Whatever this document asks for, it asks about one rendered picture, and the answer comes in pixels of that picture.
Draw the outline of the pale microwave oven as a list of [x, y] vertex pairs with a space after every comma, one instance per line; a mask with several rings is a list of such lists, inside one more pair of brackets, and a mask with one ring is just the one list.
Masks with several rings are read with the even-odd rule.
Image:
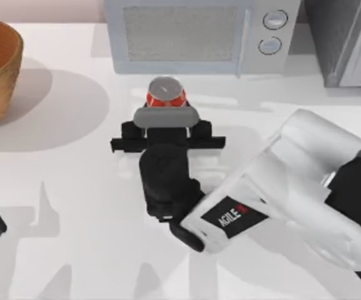
[[[279, 74], [287, 60], [301, 0], [243, 0], [250, 11], [249, 31], [245, 49], [243, 75]], [[267, 12], [283, 10], [288, 16], [287, 24], [279, 30], [268, 30], [263, 25]], [[271, 36], [282, 41], [282, 49], [274, 55], [265, 56], [257, 48], [262, 39]]]

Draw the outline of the round microwave knob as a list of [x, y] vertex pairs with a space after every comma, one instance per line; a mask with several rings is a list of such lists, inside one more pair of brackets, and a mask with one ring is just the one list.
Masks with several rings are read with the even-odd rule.
[[289, 20], [288, 14], [283, 10], [270, 11], [263, 17], [263, 25], [268, 30], [279, 30], [283, 28]]
[[259, 52], [265, 56], [277, 54], [282, 49], [282, 41], [275, 36], [262, 39], [258, 46]]

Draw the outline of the microwave oven door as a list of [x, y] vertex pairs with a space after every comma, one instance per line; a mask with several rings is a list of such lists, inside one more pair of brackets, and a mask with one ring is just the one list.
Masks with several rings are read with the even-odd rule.
[[104, 0], [118, 74], [237, 74], [243, 0]]

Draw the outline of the red and white can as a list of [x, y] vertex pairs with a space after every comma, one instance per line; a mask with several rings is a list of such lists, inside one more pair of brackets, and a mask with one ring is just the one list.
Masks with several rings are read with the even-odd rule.
[[185, 89], [176, 78], [158, 76], [149, 83], [146, 107], [181, 108], [185, 106], [188, 106]]

